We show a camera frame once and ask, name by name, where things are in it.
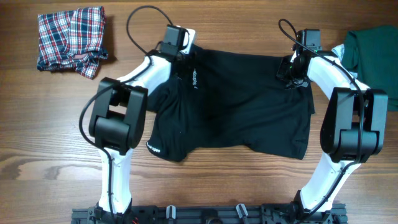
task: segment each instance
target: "black t-shirt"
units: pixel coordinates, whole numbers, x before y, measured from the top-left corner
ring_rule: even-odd
[[[157,114],[148,150],[181,161],[197,147],[245,145],[303,159],[312,91],[310,85],[286,90],[275,77],[281,60],[193,46],[186,69],[149,96],[147,109]]]

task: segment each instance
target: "green fabric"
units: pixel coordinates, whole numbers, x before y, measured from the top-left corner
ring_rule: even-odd
[[[342,64],[358,73],[358,80],[389,97],[388,110],[398,110],[398,29],[380,26],[352,30],[344,41]]]

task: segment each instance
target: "plaid cloth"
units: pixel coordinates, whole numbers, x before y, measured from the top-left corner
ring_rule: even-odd
[[[108,52],[103,47],[104,7],[43,14],[37,18],[37,69],[74,68],[79,74],[94,78],[99,59],[108,58]]]

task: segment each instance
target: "black and white robotic arm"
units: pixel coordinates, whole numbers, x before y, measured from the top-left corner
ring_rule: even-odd
[[[311,46],[312,44],[308,44],[310,35],[306,30],[301,30],[299,33],[306,35],[300,41],[304,45]],[[87,223],[222,223],[224,218],[220,211],[223,211],[226,217],[235,217],[237,223],[244,224],[295,223],[296,220],[299,220],[299,223],[312,221],[323,223],[331,219],[334,221],[334,217],[331,216],[333,212],[330,211],[335,209],[333,199],[338,191],[361,163],[381,150],[387,96],[382,91],[372,90],[367,85],[355,81],[366,101],[363,109],[366,120],[361,133],[363,135],[361,154],[358,155],[359,126],[352,121],[353,114],[360,111],[356,86],[340,68],[301,48],[296,50],[292,57],[284,58],[278,71],[278,78],[287,82],[287,88],[297,88],[314,82],[328,97],[330,103],[320,136],[322,157],[312,178],[297,192],[293,202],[281,205],[274,212],[273,208],[276,205],[266,204],[260,207],[245,207],[239,204],[236,207],[223,207],[220,210],[217,207],[131,206],[130,161],[142,135],[146,98],[157,86],[169,79],[172,63],[183,60],[184,56],[189,55],[195,39],[196,32],[193,29],[168,26],[160,50],[149,52],[143,63],[128,75],[118,80],[105,78],[101,81],[98,92],[113,86],[95,100],[90,121],[90,134],[101,148],[99,153],[103,170],[102,195],[95,207],[88,210],[74,210],[72,223],[79,223],[77,220],[85,218]],[[329,53],[325,55],[336,64],[340,64],[337,57]],[[109,105],[127,107],[126,114],[110,111]],[[145,211],[144,214],[137,214],[137,209],[140,212]],[[187,214],[190,214],[195,221],[187,221]],[[185,216],[185,219],[179,220],[180,215]]]

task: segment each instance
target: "wooden tabletop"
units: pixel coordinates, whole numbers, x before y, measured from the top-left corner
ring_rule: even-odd
[[[143,60],[126,35],[138,6],[163,9],[174,24],[197,31],[206,49],[283,56],[291,41],[277,21],[297,30],[321,30],[326,50],[348,30],[398,25],[398,1],[61,1],[0,0],[0,223],[70,223],[72,208],[93,206],[101,194],[101,161],[78,130],[83,105],[103,77],[117,78]],[[89,80],[74,72],[40,72],[37,15],[104,6],[104,45],[110,59]],[[147,50],[162,40],[166,20],[148,9],[133,17],[131,32]],[[153,156],[148,140],[155,114],[131,160],[134,205],[196,206],[290,202],[311,177],[322,150],[320,126],[328,104],[315,84],[316,114],[304,160],[253,152],[246,147],[197,149],[182,163]],[[84,121],[87,129],[88,118]],[[350,223],[398,223],[398,113],[388,112],[385,145],[346,181],[336,197]]]

